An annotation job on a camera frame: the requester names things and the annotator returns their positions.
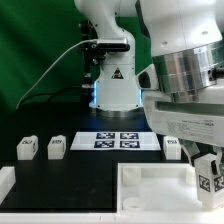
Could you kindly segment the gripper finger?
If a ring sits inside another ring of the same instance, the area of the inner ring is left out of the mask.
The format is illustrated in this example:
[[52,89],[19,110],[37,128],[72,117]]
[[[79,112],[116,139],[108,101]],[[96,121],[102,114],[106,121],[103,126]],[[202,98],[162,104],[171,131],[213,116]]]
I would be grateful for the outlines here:
[[224,175],[224,148],[214,146],[216,159],[212,162],[212,172],[214,175]]
[[181,139],[180,145],[188,158],[189,164],[193,166],[194,161],[201,156],[201,153],[197,144],[193,141]]

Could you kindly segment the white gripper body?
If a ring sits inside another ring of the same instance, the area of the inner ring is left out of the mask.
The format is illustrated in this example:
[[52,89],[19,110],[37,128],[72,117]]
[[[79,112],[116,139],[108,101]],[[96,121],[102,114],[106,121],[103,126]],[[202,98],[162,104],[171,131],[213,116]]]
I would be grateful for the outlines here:
[[144,91],[143,105],[153,132],[224,147],[224,87],[208,87],[199,101],[172,103],[159,91]]

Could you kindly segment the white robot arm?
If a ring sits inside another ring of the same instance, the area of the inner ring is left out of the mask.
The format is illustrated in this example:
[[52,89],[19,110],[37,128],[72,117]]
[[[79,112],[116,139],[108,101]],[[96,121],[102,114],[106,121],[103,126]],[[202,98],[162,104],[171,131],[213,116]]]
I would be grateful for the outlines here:
[[197,170],[224,155],[224,41],[216,0],[74,0],[101,53],[90,107],[106,116],[142,109],[151,130],[179,139]]

